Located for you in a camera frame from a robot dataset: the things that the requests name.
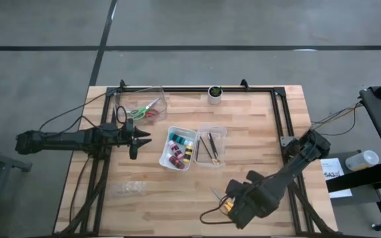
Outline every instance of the wooden tabletop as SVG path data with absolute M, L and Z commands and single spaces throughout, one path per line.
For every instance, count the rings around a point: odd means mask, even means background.
M 284 87 L 298 137 L 311 125 L 304 94 L 301 86 Z M 89 87 L 87 101 L 105 91 L 106 87 Z M 148 100 L 148 97 L 127 94 L 120 100 L 136 103 Z M 139 149 L 136 160 L 129 159 L 128 147 L 113 147 L 100 235 L 293 235 L 287 194 L 277 211 L 263 219 L 254 218 L 242 230 L 233 224 L 204 225 L 199 221 L 202 212 L 218 205 L 210 187 L 224 191 L 231 179 L 243 182 L 249 170 L 266 176 L 283 166 L 270 94 L 224 93 L 218 105 L 208 104 L 206 93 L 165 93 L 165 100 L 168 108 L 164 120 L 138 125 L 140 130 L 151 133 L 152 142 Z M 101 97 L 88 104 L 83 115 L 99 124 L 103 102 L 104 97 Z M 186 172 L 162 167 L 159 158 L 168 128 L 178 126 L 197 131 L 201 124 L 215 124 L 228 129 L 226 166 L 209 169 L 192 163 Z M 90 124 L 82 121 L 81 129 L 89 127 Z M 83 152 L 73 153 L 55 231 L 61 231 L 69 223 L 71 197 L 86 160 L 87 155 Z M 91 160 L 79 185 L 74 212 L 78 212 L 85 201 Z M 311 163 L 303 174 L 309 201 L 326 224 L 337 230 L 320 162 Z M 304 223 L 300 204 L 298 210 Z M 219 211 L 205 219 L 228 220 Z M 89 224 L 90 227 L 93 224 L 92 210 Z

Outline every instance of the white paper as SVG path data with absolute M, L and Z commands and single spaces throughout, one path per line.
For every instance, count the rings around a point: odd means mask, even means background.
M 343 174 L 342 166 L 338 158 L 333 159 L 320 159 L 321 167 L 323 168 L 324 178 L 326 180 L 340 177 Z M 343 198 L 352 196 L 351 189 L 340 190 L 329 193 L 330 198 Z

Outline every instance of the white bottle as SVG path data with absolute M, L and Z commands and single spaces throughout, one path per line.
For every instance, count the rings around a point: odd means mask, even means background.
M 364 151 L 349 157 L 345 164 L 352 171 L 359 171 L 378 164 L 378 155 L 374 151 Z

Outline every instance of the small plant pot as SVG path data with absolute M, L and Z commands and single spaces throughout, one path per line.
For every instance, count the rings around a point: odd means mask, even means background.
M 208 89 L 208 102 L 219 104 L 222 101 L 223 89 L 220 86 L 211 86 Z

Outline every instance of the concrete floor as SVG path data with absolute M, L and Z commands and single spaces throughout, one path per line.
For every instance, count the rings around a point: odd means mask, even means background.
M 0 46 L 99 45 L 110 0 L 0 0 Z M 126 0 L 116 6 L 108 45 L 381 45 L 381 0 Z M 20 156 L 15 136 L 83 103 L 96 52 L 0 52 L 0 152 L 32 161 L 14 171 L 0 203 L 0 236 L 52 232 L 71 152 Z M 97 85 L 303 85 L 312 120 L 381 84 L 381 51 L 106 52 Z M 77 110 L 48 125 L 69 126 Z M 345 131 L 348 117 L 321 129 Z M 381 142 L 365 109 L 350 133 L 328 138 L 332 153 Z M 339 230 L 381 237 L 375 204 L 334 207 Z

